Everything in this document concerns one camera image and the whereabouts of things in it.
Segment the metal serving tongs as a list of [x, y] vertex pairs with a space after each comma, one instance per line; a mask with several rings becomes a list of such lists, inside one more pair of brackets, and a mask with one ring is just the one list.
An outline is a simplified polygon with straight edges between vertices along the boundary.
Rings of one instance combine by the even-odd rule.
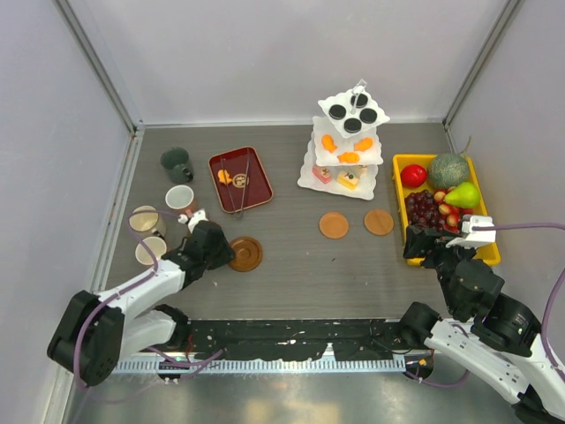
[[[245, 174], [244, 174], [244, 188], [243, 188], [241, 204], [240, 204], [238, 212], [236, 212], [236, 210], [235, 210], [235, 202], [233, 200], [233, 196], [230, 192], [230, 189], [228, 188], [227, 183], [225, 184], [226, 188], [228, 190], [228, 195], [230, 197], [230, 202], [231, 202], [232, 207], [233, 207], [233, 214], [239, 220], [242, 220], [243, 216], [244, 216], [247, 187], [248, 187], [248, 183], [249, 183], [248, 177], [249, 177], [249, 170], [250, 170], [250, 164], [251, 164], [251, 154], [250, 154], [250, 151], [249, 151], [249, 147], [245, 148], [245, 153], [246, 153], [246, 166], [245, 166]], [[222, 165], [222, 174], [224, 176], [224, 180], [227, 181], [226, 170], [225, 170], [225, 159], [224, 159], [223, 155], [220, 155], [220, 159], [221, 159], [221, 165]]]

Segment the black round cookies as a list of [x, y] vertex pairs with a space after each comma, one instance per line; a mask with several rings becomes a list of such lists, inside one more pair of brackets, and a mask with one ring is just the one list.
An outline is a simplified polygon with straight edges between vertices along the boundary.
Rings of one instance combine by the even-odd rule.
[[334, 104], [329, 108], [329, 116], [342, 124], [345, 132], [359, 133], [363, 124], [374, 124], [377, 120], [377, 111], [369, 108], [368, 97], [365, 94], [353, 94], [350, 97], [350, 107]]

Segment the dark brown wooden saucer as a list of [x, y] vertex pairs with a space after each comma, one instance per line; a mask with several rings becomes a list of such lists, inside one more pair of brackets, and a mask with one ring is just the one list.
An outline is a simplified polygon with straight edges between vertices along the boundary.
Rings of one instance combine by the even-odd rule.
[[235, 257], [229, 266], [237, 272], [249, 272], [262, 262], [263, 250], [260, 242], [251, 237], [238, 237], [230, 242]]

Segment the white three-tier stand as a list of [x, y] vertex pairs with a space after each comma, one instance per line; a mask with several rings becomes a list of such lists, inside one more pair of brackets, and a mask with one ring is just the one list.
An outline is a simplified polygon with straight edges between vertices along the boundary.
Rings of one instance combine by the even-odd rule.
[[[329, 116], [329, 108], [334, 104], [341, 104], [346, 108], [350, 107], [350, 97], [353, 94], [365, 94], [368, 97], [369, 108], [377, 111], [378, 117], [374, 124], [363, 124], [360, 132], [355, 134], [347, 133], [344, 131], [342, 124], [338, 123]], [[318, 101], [323, 114], [321, 116], [313, 117], [313, 130], [311, 132], [311, 139], [307, 145], [307, 151], [304, 155], [304, 162], [300, 169], [300, 176], [298, 178], [298, 186], [317, 192], [330, 193], [334, 195], [341, 195], [353, 199], [360, 199], [364, 201], [370, 201], [374, 197], [374, 190], [377, 182], [377, 175], [379, 167], [383, 164], [382, 158], [382, 145], [380, 143], [379, 136], [377, 134], [377, 129], [379, 126], [384, 125], [390, 121], [390, 117], [386, 114], [383, 108], [373, 99], [373, 97], [366, 90], [366, 82], [360, 80], [354, 87], [338, 93], [336, 95], [331, 95], [323, 100]], [[380, 160], [378, 159], [367, 159], [365, 164], [371, 164], [371, 169], [367, 174], [359, 180], [358, 187], [355, 190], [349, 190], [344, 186], [336, 182], [336, 177], [341, 170], [346, 170], [352, 173], [352, 169], [349, 165], [345, 166], [332, 166], [328, 167], [332, 174], [332, 181], [328, 184], [322, 184], [312, 173], [312, 167], [317, 165], [316, 163], [316, 148], [314, 146], [314, 139], [328, 133], [332, 136], [336, 136], [340, 140], [347, 140], [349, 142], [357, 142], [364, 137], [370, 137], [376, 135], [378, 137], [378, 142], [380, 143]]]

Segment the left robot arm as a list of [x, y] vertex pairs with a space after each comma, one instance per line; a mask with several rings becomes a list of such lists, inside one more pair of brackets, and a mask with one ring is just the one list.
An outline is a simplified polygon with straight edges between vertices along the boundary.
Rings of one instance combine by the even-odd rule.
[[94, 387], [118, 362], [154, 346], [182, 350], [189, 338], [188, 319], [162, 299], [187, 288], [208, 270], [235, 257], [222, 227], [203, 220], [189, 237], [152, 268], [119, 286], [93, 294], [76, 293], [69, 301], [48, 348], [48, 357]]

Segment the cream cake slice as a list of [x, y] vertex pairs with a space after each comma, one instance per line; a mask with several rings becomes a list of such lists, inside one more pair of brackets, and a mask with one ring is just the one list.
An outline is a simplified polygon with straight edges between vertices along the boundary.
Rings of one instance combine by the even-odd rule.
[[352, 173], [356, 178], [362, 179], [368, 172], [367, 165], [355, 165], [352, 167]]

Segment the light wooden coaster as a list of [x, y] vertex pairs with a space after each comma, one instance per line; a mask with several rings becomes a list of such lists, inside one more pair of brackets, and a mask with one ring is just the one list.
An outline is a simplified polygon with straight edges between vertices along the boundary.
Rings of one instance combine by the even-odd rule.
[[373, 235], [387, 235], [394, 229], [394, 225], [393, 217], [383, 209], [372, 209], [364, 216], [364, 226]]
[[341, 239], [349, 231], [348, 219], [338, 212], [327, 212], [319, 220], [320, 232], [329, 239]]

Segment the red dessert tray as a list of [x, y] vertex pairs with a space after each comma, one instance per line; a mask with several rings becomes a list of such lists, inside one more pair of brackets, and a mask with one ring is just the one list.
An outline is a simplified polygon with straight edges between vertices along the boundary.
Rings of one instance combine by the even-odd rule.
[[[235, 210], [239, 211], [244, 188], [244, 174], [246, 166], [245, 148], [237, 148], [212, 156], [208, 160], [208, 168], [213, 179], [216, 195], [220, 208], [227, 214], [233, 214], [226, 183], [235, 202]], [[249, 183], [247, 187], [245, 210], [255, 208], [272, 200], [274, 192], [267, 177], [267, 173], [261, 163], [257, 151], [249, 147], [251, 164], [249, 170]], [[222, 174], [220, 155], [225, 159], [225, 170], [227, 181]]]

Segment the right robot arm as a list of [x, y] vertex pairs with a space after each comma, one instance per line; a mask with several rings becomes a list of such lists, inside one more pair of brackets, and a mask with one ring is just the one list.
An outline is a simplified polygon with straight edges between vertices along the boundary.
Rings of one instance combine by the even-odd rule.
[[564, 365], [547, 337], [552, 289], [542, 318], [502, 291], [504, 281], [477, 259], [476, 250], [501, 231], [489, 216], [466, 216], [458, 231], [421, 225], [406, 229], [403, 256], [420, 258], [435, 271], [450, 314], [444, 319], [414, 302], [399, 323], [399, 337], [410, 348], [441, 352], [486, 382], [515, 410], [523, 423], [564, 421]]

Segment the pink mug near arm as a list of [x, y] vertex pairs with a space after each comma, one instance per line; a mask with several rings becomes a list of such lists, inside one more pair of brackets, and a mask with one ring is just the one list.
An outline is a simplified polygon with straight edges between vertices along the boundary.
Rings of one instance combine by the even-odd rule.
[[138, 243], [134, 256], [136, 261], [144, 266], [152, 266], [155, 261], [159, 261], [162, 256], [167, 252], [166, 241], [157, 236], [144, 238], [141, 243]]

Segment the orange fish cookies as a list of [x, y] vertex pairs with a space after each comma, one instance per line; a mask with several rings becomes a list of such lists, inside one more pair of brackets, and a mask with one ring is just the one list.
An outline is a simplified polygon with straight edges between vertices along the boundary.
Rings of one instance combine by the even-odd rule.
[[349, 165], [352, 169], [355, 165], [367, 165], [369, 171], [372, 165], [365, 164], [365, 161], [371, 158], [380, 160], [380, 143], [376, 135], [349, 142], [325, 133], [313, 141], [316, 163], [320, 167]]

